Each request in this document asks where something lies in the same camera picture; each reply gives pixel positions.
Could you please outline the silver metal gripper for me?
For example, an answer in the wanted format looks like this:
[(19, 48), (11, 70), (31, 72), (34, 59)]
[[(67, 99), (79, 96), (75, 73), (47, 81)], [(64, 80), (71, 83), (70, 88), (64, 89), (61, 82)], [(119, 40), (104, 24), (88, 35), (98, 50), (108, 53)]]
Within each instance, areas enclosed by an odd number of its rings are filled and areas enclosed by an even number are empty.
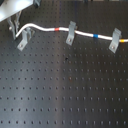
[[(13, 34), (13, 38), (15, 37), (15, 27), (16, 30), (18, 30), (20, 22), (20, 16), (22, 13), (22, 10), (34, 5), (39, 7), (41, 4), (41, 0), (0, 0), (0, 22), (7, 19), (7, 22), (9, 24), (9, 30)], [(11, 16), (16, 14), (14, 23), (11, 21)]]

